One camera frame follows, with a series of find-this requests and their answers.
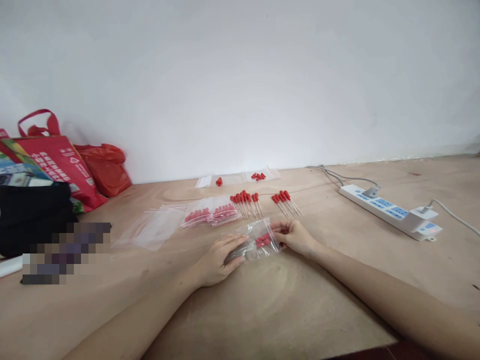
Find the power cord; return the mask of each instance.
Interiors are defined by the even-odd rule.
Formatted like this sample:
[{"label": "power cord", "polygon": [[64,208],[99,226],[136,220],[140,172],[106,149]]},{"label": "power cord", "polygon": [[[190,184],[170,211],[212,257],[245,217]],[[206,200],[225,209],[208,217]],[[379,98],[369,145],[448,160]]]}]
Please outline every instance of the power cord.
[{"label": "power cord", "polygon": [[437,203],[438,205],[440,205],[443,210],[445,210],[452,218],[454,218],[455,220],[457,220],[458,222],[462,223],[463,225],[465,225],[467,228],[469,228],[470,230],[472,230],[475,234],[477,234],[479,237],[480,237],[480,231],[478,231],[476,228],[474,228],[472,225],[469,225],[467,224],[465,221],[463,221],[461,218],[459,218],[457,215],[455,215],[453,212],[451,212],[445,205],[443,205],[440,201],[438,201],[437,199],[432,199],[430,201],[430,203],[425,206],[422,210],[420,210],[420,212],[422,214],[425,214],[429,209],[431,209],[433,207],[433,204],[434,203]]},{"label": "power cord", "polygon": [[328,170],[325,168],[325,166],[323,165],[320,165],[320,166],[307,166],[307,168],[315,168],[315,169],[320,169],[320,170],[323,170],[327,175],[330,175],[332,177],[334,177],[335,179],[337,179],[339,182],[340,182],[340,185],[341,186],[345,186],[345,183],[342,181],[341,178],[344,178],[344,179],[349,179],[349,180],[363,180],[363,181],[367,181],[369,183],[372,183],[373,185],[375,185],[375,187],[371,187],[370,189],[368,189],[367,191],[364,191],[363,192],[363,195],[365,195],[366,197],[369,197],[371,199],[374,199],[377,197],[377,191],[380,190],[380,185],[378,185],[375,181],[373,180],[370,180],[370,179],[367,179],[367,178],[364,178],[364,177],[348,177],[348,176],[343,176],[343,175],[340,175],[336,172],[333,172],[332,170]]}]

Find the clear plastic bag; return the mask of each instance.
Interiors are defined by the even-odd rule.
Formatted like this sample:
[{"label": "clear plastic bag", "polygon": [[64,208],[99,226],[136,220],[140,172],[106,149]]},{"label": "clear plastic bag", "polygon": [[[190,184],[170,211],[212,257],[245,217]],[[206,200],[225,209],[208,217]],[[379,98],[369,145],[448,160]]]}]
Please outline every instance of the clear plastic bag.
[{"label": "clear plastic bag", "polygon": [[237,172],[237,173],[225,174],[225,175],[212,175],[210,180],[210,186],[211,187],[218,186],[217,181],[220,178],[222,181],[221,186],[240,185],[240,184],[245,184],[247,182],[247,177],[245,173]]},{"label": "clear plastic bag", "polygon": [[145,211],[112,248],[142,247],[157,251],[180,227],[185,209],[185,205],[173,204]]},{"label": "clear plastic bag", "polygon": [[228,254],[224,261],[225,264],[238,257],[244,257],[246,261],[254,261],[281,251],[281,247],[270,228],[269,217],[241,226],[232,233],[248,235],[248,240]]},{"label": "clear plastic bag", "polygon": [[189,202],[186,206],[185,219],[181,223],[182,228],[191,228],[200,223],[207,223],[213,212],[211,197]]},{"label": "clear plastic bag", "polygon": [[209,188],[209,187],[217,187],[217,186],[228,186],[228,185],[240,185],[247,182],[256,182],[256,178],[252,178],[254,173],[263,174],[262,181],[268,180],[275,180],[281,179],[282,175],[280,175],[279,171],[275,168],[269,167],[268,165],[265,166],[259,172],[257,171],[242,171],[233,174],[224,174],[224,175],[208,175],[204,177],[200,177],[196,182],[196,188]]},{"label": "clear plastic bag", "polygon": [[[262,176],[262,178],[259,178],[257,180],[257,177],[253,176],[254,174],[260,174],[264,176]],[[249,183],[256,182],[256,181],[276,180],[281,178],[282,178],[282,175],[280,175],[279,171],[275,168],[269,167],[268,165],[260,171],[255,171],[252,173],[248,172],[246,174],[246,180]]]},{"label": "clear plastic bag", "polygon": [[182,228],[190,228],[200,223],[212,226],[228,224],[242,218],[228,196],[206,197],[188,203]]},{"label": "clear plastic bag", "polygon": [[214,196],[211,198],[213,214],[208,219],[212,226],[217,227],[229,224],[232,221],[242,218],[234,203],[228,196]]}]

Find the bag handle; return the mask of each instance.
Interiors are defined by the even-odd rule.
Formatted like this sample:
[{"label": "bag handle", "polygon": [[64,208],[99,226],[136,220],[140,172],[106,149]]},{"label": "bag handle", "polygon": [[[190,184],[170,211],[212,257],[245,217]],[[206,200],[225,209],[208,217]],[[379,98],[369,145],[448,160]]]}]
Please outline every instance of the bag handle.
[{"label": "bag handle", "polygon": [[[37,116],[37,115],[40,115],[40,114],[45,114],[45,113],[50,113],[51,114],[48,117],[48,120],[46,121],[46,127],[47,128],[45,129],[44,127],[38,127],[36,125],[33,125],[28,129],[28,131],[27,131],[28,134],[25,134],[25,131],[22,129],[22,127],[20,125],[27,119],[30,119],[30,118],[33,118],[34,116]],[[40,110],[34,111],[31,114],[28,114],[27,116],[25,116],[23,119],[21,119],[18,122],[18,132],[20,133],[20,136],[22,138],[31,138],[31,137],[34,137],[34,136],[43,136],[41,133],[39,133],[38,130],[40,130],[40,132],[41,131],[48,131],[50,136],[61,135],[60,134],[59,121],[58,121],[57,117],[55,116],[55,114],[48,109],[40,109]]]}]

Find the hand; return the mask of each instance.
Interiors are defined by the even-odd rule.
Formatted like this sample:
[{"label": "hand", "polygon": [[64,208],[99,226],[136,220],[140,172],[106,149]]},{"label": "hand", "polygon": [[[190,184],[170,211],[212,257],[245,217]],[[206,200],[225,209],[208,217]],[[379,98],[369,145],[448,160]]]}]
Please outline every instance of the hand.
[{"label": "hand", "polygon": [[245,262],[243,256],[236,257],[224,265],[227,255],[249,237],[239,234],[223,235],[215,241],[191,268],[192,275],[198,277],[199,286],[218,284]]},{"label": "hand", "polygon": [[319,245],[298,220],[277,221],[270,227],[279,243],[286,244],[287,247],[307,258],[312,257]]}]

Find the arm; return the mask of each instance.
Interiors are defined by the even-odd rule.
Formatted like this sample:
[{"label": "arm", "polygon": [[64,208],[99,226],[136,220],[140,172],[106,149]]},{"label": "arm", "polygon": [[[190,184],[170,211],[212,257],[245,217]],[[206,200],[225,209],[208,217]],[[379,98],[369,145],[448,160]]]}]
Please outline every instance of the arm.
[{"label": "arm", "polygon": [[448,359],[478,359],[480,327],[436,298],[326,247],[297,221],[271,225],[278,241],[317,262],[406,338]]},{"label": "arm", "polygon": [[177,311],[198,288],[224,280],[245,262],[237,257],[224,265],[228,253],[248,236],[226,235],[216,241],[193,266],[180,272],[167,285],[122,311],[90,334],[65,359],[140,359]]}]

